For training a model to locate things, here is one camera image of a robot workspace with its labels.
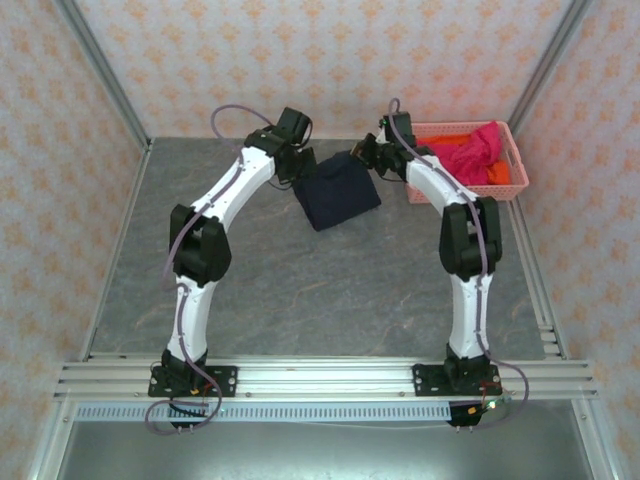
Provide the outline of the navy blue t-shirt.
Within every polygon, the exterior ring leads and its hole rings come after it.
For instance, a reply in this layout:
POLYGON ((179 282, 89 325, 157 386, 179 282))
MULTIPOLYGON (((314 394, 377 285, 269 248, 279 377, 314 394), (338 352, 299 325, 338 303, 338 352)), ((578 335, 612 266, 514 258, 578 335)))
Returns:
POLYGON ((348 151, 338 152, 321 162, 316 172, 297 181, 293 190, 316 232, 335 227, 381 205, 367 168, 348 151))

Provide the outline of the magenta t-shirt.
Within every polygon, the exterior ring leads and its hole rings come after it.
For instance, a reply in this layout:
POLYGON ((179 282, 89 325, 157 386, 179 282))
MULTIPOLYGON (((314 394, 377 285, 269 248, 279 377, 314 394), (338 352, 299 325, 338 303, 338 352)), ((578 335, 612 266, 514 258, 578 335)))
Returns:
POLYGON ((489 171, 499 161, 501 150, 500 127, 490 122, 475 129, 464 144, 447 154, 442 164, 465 186, 489 185, 489 171))

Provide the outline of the orange t-shirt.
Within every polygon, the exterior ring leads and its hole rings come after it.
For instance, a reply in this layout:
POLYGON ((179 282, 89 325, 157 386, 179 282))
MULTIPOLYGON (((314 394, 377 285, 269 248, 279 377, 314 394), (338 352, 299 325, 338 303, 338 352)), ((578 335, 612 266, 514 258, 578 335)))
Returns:
MULTIPOLYGON (((464 144, 469 139, 469 135, 470 134, 419 138, 418 145, 429 147, 436 154, 442 164, 442 160, 447 156, 447 154, 458 145, 464 144)), ((489 185, 508 185, 510 183, 508 165, 505 161, 501 160, 500 157, 499 161, 490 169, 489 174, 489 185)))

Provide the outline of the pink plastic basket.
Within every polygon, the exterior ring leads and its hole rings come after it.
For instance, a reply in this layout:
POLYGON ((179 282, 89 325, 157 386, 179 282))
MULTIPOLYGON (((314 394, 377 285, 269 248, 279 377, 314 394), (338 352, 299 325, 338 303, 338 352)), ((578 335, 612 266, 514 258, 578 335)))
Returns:
MULTIPOLYGON (((498 201, 510 201, 529 185, 529 179, 508 125, 501 121, 491 122, 496 122, 500 127, 502 142, 500 159, 508 165, 510 183, 466 187, 479 196, 491 196, 498 201)), ((412 129, 418 142, 419 138, 432 136, 468 135, 488 123, 490 122, 414 123, 412 129)))

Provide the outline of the aluminium table side rail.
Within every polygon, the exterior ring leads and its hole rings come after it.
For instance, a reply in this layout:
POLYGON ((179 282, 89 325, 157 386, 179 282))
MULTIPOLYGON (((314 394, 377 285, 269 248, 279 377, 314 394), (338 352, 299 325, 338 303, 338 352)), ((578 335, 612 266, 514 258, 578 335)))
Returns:
POLYGON ((154 141, 155 139, 152 138, 149 141, 149 143, 146 145, 146 147, 143 149, 142 155, 140 157, 140 162, 136 170, 136 174, 131 184, 129 195, 127 197, 127 201, 125 204, 125 210, 118 226, 115 245, 109 257, 107 270, 103 279, 102 286, 99 290, 98 303, 91 316, 89 325, 84 335, 80 354, 78 355, 78 360, 81 362, 87 361, 91 354, 94 338, 99 326, 99 322, 102 318, 102 314, 104 311, 106 300, 108 298, 113 276, 116 271, 118 259, 120 257, 122 246, 126 238, 128 225, 129 225, 133 210, 135 208, 135 203, 141 188, 142 181, 144 179, 145 171, 149 162, 149 157, 151 156, 151 153, 153 150, 154 141))
POLYGON ((559 326, 542 271, 536 257, 533 238, 528 228, 524 208, 518 198, 507 202, 511 225, 524 269, 536 322, 546 360, 567 360, 562 328, 559 326))

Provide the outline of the aluminium frame post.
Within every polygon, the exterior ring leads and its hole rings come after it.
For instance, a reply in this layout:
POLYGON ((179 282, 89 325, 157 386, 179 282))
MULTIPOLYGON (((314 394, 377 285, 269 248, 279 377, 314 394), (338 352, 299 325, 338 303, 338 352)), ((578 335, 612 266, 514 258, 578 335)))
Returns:
POLYGON ((517 134, 594 0, 571 0, 507 122, 517 134))
POLYGON ((75 35, 83 54, 101 81, 107 95, 114 103, 133 139, 143 151, 147 151, 151 145, 151 137, 143 127, 138 114, 76 0, 53 0, 53 2, 75 35))

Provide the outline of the aluminium mounting rail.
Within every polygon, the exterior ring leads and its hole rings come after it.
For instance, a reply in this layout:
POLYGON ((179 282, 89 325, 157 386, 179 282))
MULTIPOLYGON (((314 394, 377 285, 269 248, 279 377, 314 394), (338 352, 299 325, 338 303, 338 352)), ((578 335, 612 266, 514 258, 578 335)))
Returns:
MULTIPOLYGON (((412 357, 211 358, 211 364, 238 368, 234 401, 368 402, 415 401, 412 357)), ((96 355, 63 365, 54 397, 80 400, 147 399, 151 360, 140 355, 96 355)), ((501 384, 514 400, 597 399, 586 360, 509 360, 499 369, 501 384)))

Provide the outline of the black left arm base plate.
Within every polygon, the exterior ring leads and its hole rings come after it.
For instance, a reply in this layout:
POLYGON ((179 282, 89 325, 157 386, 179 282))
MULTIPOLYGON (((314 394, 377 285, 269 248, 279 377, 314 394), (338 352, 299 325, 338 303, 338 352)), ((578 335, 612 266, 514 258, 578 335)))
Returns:
POLYGON ((187 364, 178 369, 153 365, 148 386, 152 398, 178 397, 234 397, 236 395, 238 368, 235 366, 205 365, 206 377, 187 364))

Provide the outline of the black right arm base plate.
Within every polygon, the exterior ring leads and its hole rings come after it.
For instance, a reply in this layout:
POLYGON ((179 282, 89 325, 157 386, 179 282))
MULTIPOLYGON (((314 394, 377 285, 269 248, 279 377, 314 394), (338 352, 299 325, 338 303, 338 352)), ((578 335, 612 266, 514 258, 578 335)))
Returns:
POLYGON ((447 367, 444 364, 415 364, 412 381, 417 396, 499 396, 503 387, 495 365, 480 369, 447 367))

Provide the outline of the black electronics bracket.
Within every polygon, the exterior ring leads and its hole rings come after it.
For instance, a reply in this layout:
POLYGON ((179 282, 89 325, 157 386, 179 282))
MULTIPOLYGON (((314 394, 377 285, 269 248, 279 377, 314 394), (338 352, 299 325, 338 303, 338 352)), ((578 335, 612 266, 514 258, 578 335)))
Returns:
POLYGON ((192 404, 189 402, 178 402, 171 399, 168 403, 171 411, 171 426, 176 431, 193 431, 197 427, 206 424, 209 419, 208 407, 204 404, 192 404))
POLYGON ((451 427, 460 430, 472 429, 480 424, 482 417, 498 406, 508 403, 510 397, 497 397, 489 400, 463 400, 449 403, 450 418, 446 421, 451 427))

